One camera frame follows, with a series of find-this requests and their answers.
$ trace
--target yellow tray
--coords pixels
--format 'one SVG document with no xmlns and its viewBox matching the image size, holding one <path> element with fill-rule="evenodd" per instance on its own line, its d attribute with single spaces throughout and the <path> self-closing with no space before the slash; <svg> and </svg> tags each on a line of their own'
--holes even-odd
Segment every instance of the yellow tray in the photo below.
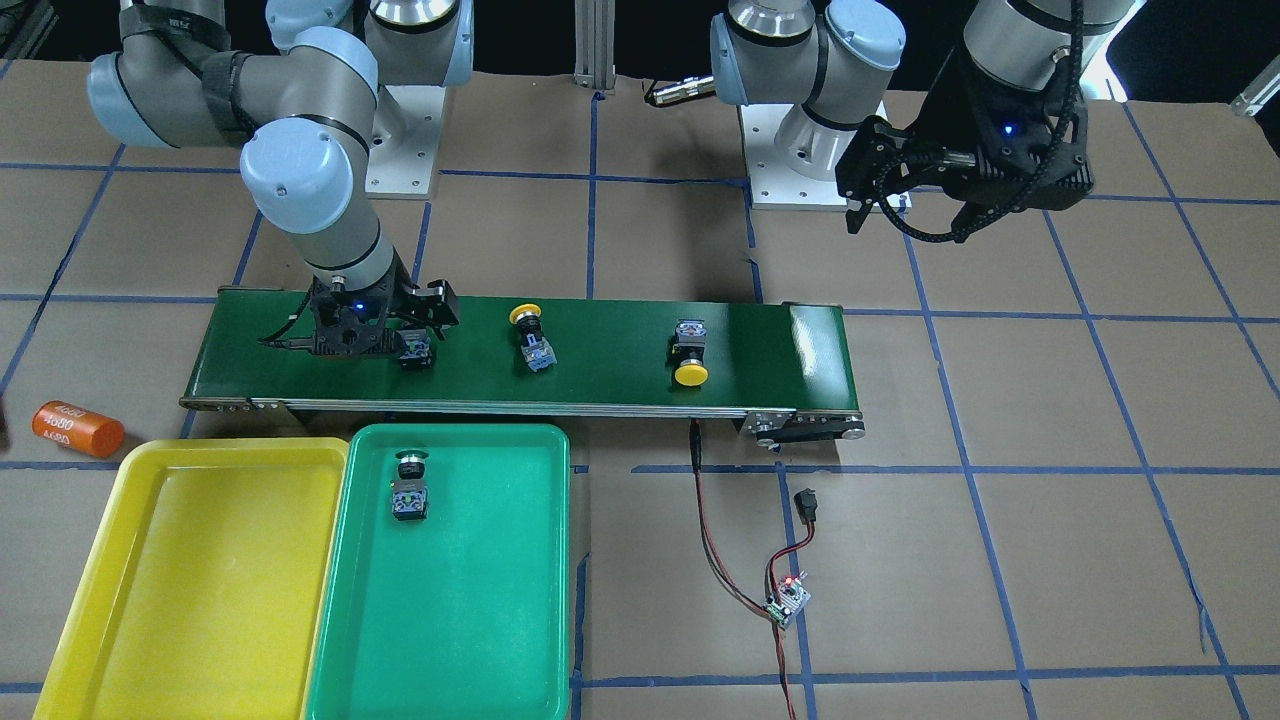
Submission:
<svg viewBox="0 0 1280 720">
<path fill-rule="evenodd" d="M 326 438 L 133 451 L 36 717 L 297 720 L 346 461 Z"/>
</svg>

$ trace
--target metal post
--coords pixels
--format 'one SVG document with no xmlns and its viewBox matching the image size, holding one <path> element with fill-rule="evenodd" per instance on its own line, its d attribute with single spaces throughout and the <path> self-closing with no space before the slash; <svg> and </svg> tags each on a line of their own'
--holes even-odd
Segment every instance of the metal post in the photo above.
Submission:
<svg viewBox="0 0 1280 720">
<path fill-rule="evenodd" d="M 575 0 L 577 64 L 573 82 L 591 90 L 613 90 L 614 0 Z"/>
<path fill-rule="evenodd" d="M 1262 74 L 1251 82 L 1244 92 L 1235 96 L 1235 100 L 1231 101 L 1231 110 L 1242 117 L 1257 115 L 1276 91 L 1280 91 L 1280 55 L 1271 60 L 1267 69 L 1262 70 Z"/>
</svg>

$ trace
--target black connector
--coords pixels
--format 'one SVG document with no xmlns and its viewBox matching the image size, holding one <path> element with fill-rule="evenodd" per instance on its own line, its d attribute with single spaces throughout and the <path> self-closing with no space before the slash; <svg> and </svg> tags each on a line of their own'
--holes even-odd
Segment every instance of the black connector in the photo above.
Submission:
<svg viewBox="0 0 1280 720">
<path fill-rule="evenodd" d="M 792 500 L 795 500 L 796 512 L 800 514 L 800 519 L 804 520 L 805 525 L 818 521 L 818 493 L 804 488 Z"/>
</svg>

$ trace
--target tiled floor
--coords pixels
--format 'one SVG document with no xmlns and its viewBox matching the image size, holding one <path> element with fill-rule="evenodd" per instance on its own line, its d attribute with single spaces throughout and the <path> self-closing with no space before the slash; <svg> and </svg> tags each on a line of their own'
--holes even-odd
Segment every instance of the tiled floor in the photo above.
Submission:
<svg viewBox="0 0 1280 720">
<path fill-rule="evenodd" d="M 234 151 L 122 149 L 84 70 L 0 69 L 4 720 L 35 706 L 122 457 L 27 419 L 78 402 L 128 447 L 275 432 L 175 398 L 218 286 L 307 277 Z M 1251 120 L 1094 104 L 1092 199 L 933 247 L 748 209 L 733 110 L 640 92 L 479 76 L 433 201 L 378 210 L 416 274 L 465 293 L 846 307 L 867 438 L 772 455 L 705 428 L 731 570 L 795 536 L 788 492 L 818 491 L 815 600 L 786 646 L 801 717 L 1280 717 L 1280 160 Z M 886 102 L 909 119 L 919 95 Z M 934 228 L 955 208 L 915 202 Z M 557 421 L 577 464 L 571 715 L 781 716 L 768 629 L 699 552 L 685 425 Z"/>
</svg>

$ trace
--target orange bottle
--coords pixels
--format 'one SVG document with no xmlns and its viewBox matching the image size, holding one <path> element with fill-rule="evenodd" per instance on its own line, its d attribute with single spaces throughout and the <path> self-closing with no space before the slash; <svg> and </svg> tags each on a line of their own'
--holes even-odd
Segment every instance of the orange bottle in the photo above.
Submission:
<svg viewBox="0 0 1280 720">
<path fill-rule="evenodd" d="M 60 400 L 36 411 L 31 432 L 93 457 L 110 457 L 124 443 L 124 425 L 119 420 Z"/>
</svg>

